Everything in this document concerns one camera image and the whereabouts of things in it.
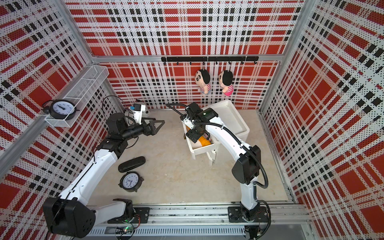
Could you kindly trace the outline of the orange microphone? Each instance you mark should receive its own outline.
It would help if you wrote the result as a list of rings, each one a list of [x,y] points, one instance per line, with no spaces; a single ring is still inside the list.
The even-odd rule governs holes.
[[[192,149],[198,149],[202,147],[206,147],[212,144],[212,141],[209,139],[207,133],[204,133],[196,143],[192,142],[187,136],[185,136],[186,140],[190,141]]]

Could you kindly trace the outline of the white top drawer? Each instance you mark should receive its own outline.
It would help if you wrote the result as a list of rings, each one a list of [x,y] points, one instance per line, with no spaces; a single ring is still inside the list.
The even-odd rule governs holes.
[[[184,123],[183,123],[183,130],[185,133],[186,141],[187,141],[189,150],[191,152],[192,158],[195,160],[196,156],[199,156],[199,155],[207,156],[209,159],[209,165],[212,166],[213,164],[215,164],[220,142],[215,137],[210,137],[211,144],[203,146],[200,140],[194,143],[186,136],[189,128]]]

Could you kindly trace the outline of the black glasses case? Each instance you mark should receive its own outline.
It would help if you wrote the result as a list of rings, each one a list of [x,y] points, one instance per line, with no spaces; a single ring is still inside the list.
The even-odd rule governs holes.
[[[144,165],[145,163],[146,163],[146,158],[144,156],[136,157],[124,163],[121,163],[118,166],[118,171],[120,173],[126,173]]]

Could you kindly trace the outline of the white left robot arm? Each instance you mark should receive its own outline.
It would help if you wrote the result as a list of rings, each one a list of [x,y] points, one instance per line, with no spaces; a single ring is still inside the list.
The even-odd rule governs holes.
[[[109,221],[130,221],[135,215],[131,200],[114,199],[110,205],[88,208],[88,202],[103,176],[119,159],[128,146],[128,141],[140,135],[154,136],[164,120],[151,118],[148,123],[135,120],[133,125],[127,122],[123,113],[110,115],[107,119],[108,136],[97,147],[92,160],[63,190],[58,197],[47,198],[43,212],[51,234],[84,238],[95,225]]]

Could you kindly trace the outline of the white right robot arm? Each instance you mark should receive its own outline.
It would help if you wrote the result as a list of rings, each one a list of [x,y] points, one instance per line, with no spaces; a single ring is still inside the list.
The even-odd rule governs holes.
[[[205,134],[215,137],[234,158],[232,168],[234,178],[241,186],[240,221],[255,222],[266,217],[271,219],[271,212],[266,201],[258,198],[258,188],[267,189],[269,179],[262,165],[261,150],[237,137],[221,120],[212,108],[201,109],[196,103],[183,105],[185,114],[180,119],[188,127],[186,138],[196,143]]]

